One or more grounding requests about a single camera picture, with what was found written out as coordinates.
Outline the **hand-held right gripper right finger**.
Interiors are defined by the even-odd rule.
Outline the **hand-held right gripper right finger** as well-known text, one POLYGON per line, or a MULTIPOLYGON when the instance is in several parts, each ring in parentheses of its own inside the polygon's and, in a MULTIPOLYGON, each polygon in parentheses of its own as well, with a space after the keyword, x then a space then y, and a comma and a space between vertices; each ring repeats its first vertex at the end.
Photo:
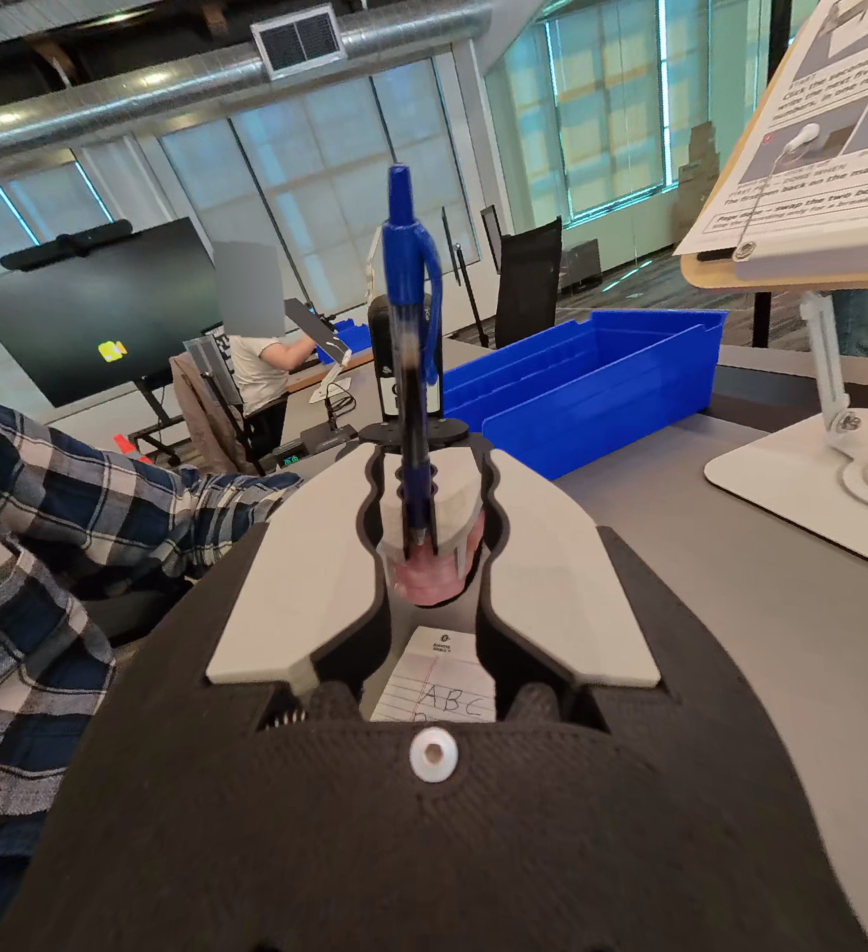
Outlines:
POLYGON ((558 486, 493 449, 479 607, 499 647, 568 686, 655 686, 661 675, 595 520, 558 486))

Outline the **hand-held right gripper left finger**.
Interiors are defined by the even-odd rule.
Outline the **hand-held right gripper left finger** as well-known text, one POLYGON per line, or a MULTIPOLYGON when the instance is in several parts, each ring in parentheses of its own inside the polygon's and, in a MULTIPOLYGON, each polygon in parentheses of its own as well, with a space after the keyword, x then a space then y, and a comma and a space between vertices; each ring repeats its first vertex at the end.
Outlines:
POLYGON ((361 445, 268 520, 206 669, 212 684, 363 686, 391 649, 380 542, 384 453, 361 445))

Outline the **blue retractable pen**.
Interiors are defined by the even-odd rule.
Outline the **blue retractable pen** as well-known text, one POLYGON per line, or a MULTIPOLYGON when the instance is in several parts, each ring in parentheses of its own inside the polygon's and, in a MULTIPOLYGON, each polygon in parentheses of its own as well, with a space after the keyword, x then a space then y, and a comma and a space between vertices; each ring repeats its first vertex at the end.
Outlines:
POLYGON ((381 228, 396 396, 402 435, 404 552, 439 554, 435 472, 430 460, 428 390, 440 381, 442 269, 436 243, 416 218, 411 172, 388 172, 388 218, 381 228))

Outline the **white lined legal pad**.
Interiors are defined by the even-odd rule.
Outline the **white lined legal pad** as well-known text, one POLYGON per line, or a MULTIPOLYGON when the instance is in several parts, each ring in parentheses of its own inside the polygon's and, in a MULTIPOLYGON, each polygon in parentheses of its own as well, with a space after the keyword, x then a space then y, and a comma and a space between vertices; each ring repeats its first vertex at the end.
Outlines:
POLYGON ((475 634, 418 627, 370 716, 374 722, 484 724, 497 719, 496 683, 475 634))

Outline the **person's left forearm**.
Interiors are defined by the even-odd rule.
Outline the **person's left forearm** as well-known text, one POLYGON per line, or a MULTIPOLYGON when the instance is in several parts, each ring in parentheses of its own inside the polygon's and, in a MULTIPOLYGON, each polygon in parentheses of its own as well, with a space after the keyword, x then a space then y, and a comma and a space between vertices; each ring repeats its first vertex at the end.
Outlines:
POLYGON ((202 578, 302 482, 164 470, 0 406, 0 543, 79 598, 202 578))

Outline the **person's left hand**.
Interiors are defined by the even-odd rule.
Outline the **person's left hand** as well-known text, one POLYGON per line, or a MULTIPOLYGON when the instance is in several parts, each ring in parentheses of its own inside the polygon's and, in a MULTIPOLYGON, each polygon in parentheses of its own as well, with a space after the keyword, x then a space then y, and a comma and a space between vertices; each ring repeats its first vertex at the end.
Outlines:
POLYGON ((482 548, 485 513, 481 511, 463 547, 433 552, 430 539, 410 542, 407 558, 395 563, 393 589, 418 607, 434 607, 460 597, 475 576, 482 548))

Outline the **small blue plastic bin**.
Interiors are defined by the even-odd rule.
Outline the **small blue plastic bin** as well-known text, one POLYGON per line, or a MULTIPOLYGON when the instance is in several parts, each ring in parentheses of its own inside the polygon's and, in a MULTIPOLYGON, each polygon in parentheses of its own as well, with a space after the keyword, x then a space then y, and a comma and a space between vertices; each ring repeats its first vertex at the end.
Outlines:
POLYGON ((325 365, 343 363, 345 353, 351 356, 371 348, 370 328, 367 324, 358 324, 352 319, 338 320, 332 324, 333 332, 338 339, 328 351, 317 348, 317 357, 325 365))

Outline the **black power box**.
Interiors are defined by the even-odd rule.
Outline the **black power box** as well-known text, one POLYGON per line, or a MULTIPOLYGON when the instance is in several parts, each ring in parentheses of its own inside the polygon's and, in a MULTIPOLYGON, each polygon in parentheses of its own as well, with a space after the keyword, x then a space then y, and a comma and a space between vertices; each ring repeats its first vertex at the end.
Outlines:
POLYGON ((303 430, 297 438, 277 446, 270 455, 279 468, 287 469, 304 459, 357 440, 358 434, 354 426, 323 422, 303 430))

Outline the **black office chair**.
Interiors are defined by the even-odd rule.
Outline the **black office chair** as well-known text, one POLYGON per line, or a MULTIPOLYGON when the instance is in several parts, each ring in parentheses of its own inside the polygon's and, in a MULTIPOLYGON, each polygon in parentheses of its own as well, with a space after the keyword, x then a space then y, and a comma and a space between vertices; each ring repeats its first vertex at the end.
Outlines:
POLYGON ((495 343, 500 350, 556 324, 562 221, 500 237, 495 343))

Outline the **large blue plastic bin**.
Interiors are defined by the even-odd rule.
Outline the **large blue plastic bin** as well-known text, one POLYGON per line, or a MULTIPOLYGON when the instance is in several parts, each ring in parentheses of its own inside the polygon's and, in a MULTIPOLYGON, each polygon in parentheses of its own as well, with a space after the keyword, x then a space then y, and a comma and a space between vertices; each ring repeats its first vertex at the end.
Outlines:
POLYGON ((443 409, 554 481, 707 409, 727 316, 594 310, 446 371, 443 409))

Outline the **white document stand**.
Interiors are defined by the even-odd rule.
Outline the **white document stand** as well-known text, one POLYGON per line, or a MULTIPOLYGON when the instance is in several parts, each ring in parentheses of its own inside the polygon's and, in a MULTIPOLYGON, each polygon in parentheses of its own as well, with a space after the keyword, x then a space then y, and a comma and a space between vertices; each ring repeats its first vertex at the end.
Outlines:
MULTIPOLYGON (((716 459, 716 487, 868 560, 868 409, 852 406, 843 381, 832 292, 868 291, 855 251, 775 258, 762 268, 730 248, 682 255, 682 274, 707 290, 800 292, 820 403, 818 414, 716 459)), ((868 263, 866 255, 860 256, 868 263)))

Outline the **black television screen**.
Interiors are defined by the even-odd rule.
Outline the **black television screen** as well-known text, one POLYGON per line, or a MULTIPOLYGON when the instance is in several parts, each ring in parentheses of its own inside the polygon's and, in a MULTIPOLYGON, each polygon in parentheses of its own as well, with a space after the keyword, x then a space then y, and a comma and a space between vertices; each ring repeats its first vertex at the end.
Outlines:
POLYGON ((169 359, 219 327, 212 260, 188 218, 86 258, 0 273, 0 343, 56 409, 172 383, 169 359))

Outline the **white air vent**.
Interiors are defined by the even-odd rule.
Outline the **white air vent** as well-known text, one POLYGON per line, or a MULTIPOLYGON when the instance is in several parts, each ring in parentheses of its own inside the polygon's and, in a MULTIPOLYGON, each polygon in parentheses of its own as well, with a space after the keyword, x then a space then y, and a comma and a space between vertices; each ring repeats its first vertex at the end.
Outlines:
POLYGON ((272 83, 348 58, 330 3, 254 23, 250 30, 272 83))

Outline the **stack of cardboard boxes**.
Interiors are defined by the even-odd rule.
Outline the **stack of cardboard boxes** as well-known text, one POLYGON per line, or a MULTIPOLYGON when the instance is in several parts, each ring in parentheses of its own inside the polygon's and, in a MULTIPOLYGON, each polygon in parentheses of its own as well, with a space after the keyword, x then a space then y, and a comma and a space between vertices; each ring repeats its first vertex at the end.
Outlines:
POLYGON ((688 160, 678 170, 677 198, 673 208, 673 239, 679 244, 707 202, 720 173, 715 129, 707 121, 691 129, 688 160))

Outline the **printed instruction sheet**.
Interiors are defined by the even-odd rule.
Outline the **printed instruction sheet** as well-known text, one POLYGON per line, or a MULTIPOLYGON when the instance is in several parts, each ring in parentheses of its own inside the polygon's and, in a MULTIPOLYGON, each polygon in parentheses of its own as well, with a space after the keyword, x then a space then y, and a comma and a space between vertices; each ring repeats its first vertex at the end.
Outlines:
POLYGON ((797 32, 677 255, 868 257, 868 2, 820 2, 797 32))

